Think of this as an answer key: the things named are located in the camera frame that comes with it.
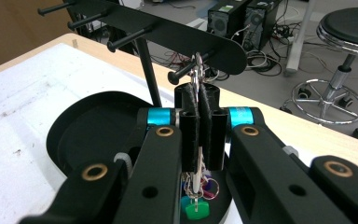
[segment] small green object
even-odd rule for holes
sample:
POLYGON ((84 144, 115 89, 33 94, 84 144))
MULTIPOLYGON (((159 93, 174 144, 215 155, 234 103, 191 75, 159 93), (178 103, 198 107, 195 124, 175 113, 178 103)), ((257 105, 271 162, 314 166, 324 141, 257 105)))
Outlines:
POLYGON ((209 216, 209 204, 207 202, 198 202, 198 209, 196 209, 196 205, 191 203, 186 207, 186 215, 190 220, 205 218, 209 216))
POLYGON ((190 199, 187 195, 186 196, 183 196, 180 200, 180 205, 182 207, 182 212, 185 212, 186 211, 186 207, 189 205, 189 204, 192 204, 194 203, 194 200, 193 199, 190 199))
POLYGON ((222 12, 229 12, 232 8, 234 8, 234 6, 225 6, 225 7, 220 7, 219 8, 219 11, 222 11, 222 12))

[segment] gray floor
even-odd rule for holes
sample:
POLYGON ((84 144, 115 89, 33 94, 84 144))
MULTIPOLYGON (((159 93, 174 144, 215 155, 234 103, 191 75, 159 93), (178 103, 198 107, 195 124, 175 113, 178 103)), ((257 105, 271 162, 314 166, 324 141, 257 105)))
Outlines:
MULTIPOLYGON (((145 1, 145 6, 142 11, 160 16, 165 19, 186 24, 195 20, 196 18, 207 18, 208 9, 212 7, 216 2, 217 1, 214 0, 172 0, 168 2, 165 1, 162 4, 153 4, 151 1, 145 1)), ((301 21, 306 6, 306 2, 299 0, 289 0, 289 8, 286 12, 285 17, 288 19, 292 19, 290 21, 287 21, 287 23, 293 21, 301 21)), ((340 5, 340 7, 357 6, 340 5)), ((280 6, 278 16, 282 15, 282 9, 283 7, 280 6)), ((322 43, 316 36, 315 28, 318 25, 318 20, 325 13, 332 10, 334 9, 329 10, 328 8, 324 7, 324 5, 317 4, 315 12, 312 14, 311 22, 306 32, 306 39, 309 42, 322 43)), ((278 52, 281 55, 285 55, 286 47, 279 46, 279 43, 277 42, 274 43, 276 46, 275 48, 278 48, 278 52)), ((169 49, 162 48, 154 43, 149 43, 149 48, 150 53, 152 55, 168 59, 165 54, 167 51, 169 51, 169 49)), ((263 51, 268 53, 270 52, 270 48, 265 47, 263 51)), ((294 75, 286 76, 284 72, 282 72, 276 77, 263 77, 258 75, 254 71, 244 71, 237 76, 230 76, 228 80, 215 81, 214 85, 227 89, 229 91, 236 92, 237 94, 246 96, 248 98, 257 100, 258 102, 261 102, 263 104, 279 108, 282 103, 290 96, 292 88, 297 83, 314 78, 329 80, 332 77, 333 72, 336 70, 336 68, 344 62, 345 57, 345 53, 332 51, 331 49, 321 48, 314 45, 304 45, 299 70, 294 75)), ((286 60, 281 60, 281 64, 284 70, 286 60)), ((358 57, 354 61, 351 68, 351 75, 345 85, 358 93, 358 57)), ((276 71, 278 71, 278 68, 275 68, 275 70, 272 70, 271 72, 273 73, 276 71)), ((307 119, 299 111, 297 111, 293 107, 293 105, 290 105, 289 108, 292 109, 295 116, 307 119)), ((326 127, 332 128, 341 133, 351 134, 353 130, 358 127, 358 122, 351 125, 336 125, 326 127)))

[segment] screw hole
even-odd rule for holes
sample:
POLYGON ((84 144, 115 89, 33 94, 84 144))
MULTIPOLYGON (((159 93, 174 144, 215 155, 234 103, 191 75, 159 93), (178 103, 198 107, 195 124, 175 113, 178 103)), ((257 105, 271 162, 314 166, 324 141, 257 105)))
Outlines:
POLYGON ((307 195, 307 192, 299 185, 291 185, 289 186, 289 190, 297 196, 303 197, 307 195))
POLYGON ((169 127, 162 127, 156 130, 156 134, 161 137, 167 137, 173 134, 173 129, 169 127))
POLYGON ((333 175, 338 175, 341 177, 353 176, 353 171, 351 168, 338 161, 327 161, 324 163, 324 168, 333 175))
POLYGON ((87 181, 101 179, 107 173, 107 166, 102 163, 92 164, 83 170, 82 177, 87 181))
POLYGON ((242 130, 242 133, 244 133, 246 135, 251 135, 251 136, 258 135, 258 130, 254 127, 246 126, 246 127, 243 127, 241 130, 242 130))
POLYGON ((142 195, 144 195, 144 197, 149 199, 155 198, 158 195, 158 190, 156 187, 146 187, 142 191, 142 195))

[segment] green cap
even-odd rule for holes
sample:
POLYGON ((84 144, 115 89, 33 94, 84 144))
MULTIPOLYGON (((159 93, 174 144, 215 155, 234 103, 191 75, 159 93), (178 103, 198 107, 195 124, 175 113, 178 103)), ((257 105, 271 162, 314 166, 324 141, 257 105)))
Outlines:
POLYGON ((207 202, 198 202, 198 211, 196 212, 196 205, 189 204, 186 207, 186 215, 190 220, 198 220, 209 216, 209 204, 207 202))

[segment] stool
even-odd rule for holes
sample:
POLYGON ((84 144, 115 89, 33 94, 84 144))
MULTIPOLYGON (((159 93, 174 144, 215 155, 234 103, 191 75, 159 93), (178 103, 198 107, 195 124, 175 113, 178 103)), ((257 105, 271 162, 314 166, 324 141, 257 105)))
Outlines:
MULTIPOLYGON (((343 52, 349 53, 345 62, 338 67, 331 80, 312 79, 296 85, 291 98, 283 103, 280 110, 291 113, 287 105, 293 102, 297 109, 310 118, 322 124, 351 124, 358 121, 358 110, 350 110, 350 105, 358 105, 358 94, 344 86, 345 80, 351 72, 351 64, 358 56, 358 7, 346 8, 325 15, 316 31, 319 38, 326 44, 343 52), (316 85, 325 85, 324 92, 319 91, 316 85), (307 111, 303 105, 318 106, 307 111), (337 114, 329 114, 331 108, 348 116, 348 119, 328 119, 327 115, 337 118, 337 114)), ((358 138, 358 128, 353 137, 358 138)))

